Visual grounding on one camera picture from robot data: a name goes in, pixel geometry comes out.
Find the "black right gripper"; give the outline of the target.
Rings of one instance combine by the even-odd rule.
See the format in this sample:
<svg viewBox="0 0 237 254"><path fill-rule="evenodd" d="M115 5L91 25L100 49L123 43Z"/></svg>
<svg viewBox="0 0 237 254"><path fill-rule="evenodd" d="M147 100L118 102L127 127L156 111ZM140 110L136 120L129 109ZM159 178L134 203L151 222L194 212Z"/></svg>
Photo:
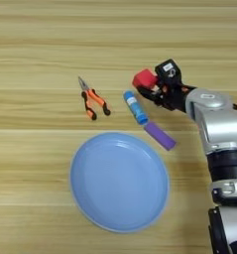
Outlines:
<svg viewBox="0 0 237 254"><path fill-rule="evenodd" d="M157 91L144 86L138 86L137 90L143 97L153 101L158 106L162 106L169 111L179 110L185 112L186 98L194 90L194 86L182 83L176 85L163 84Z"/></svg>

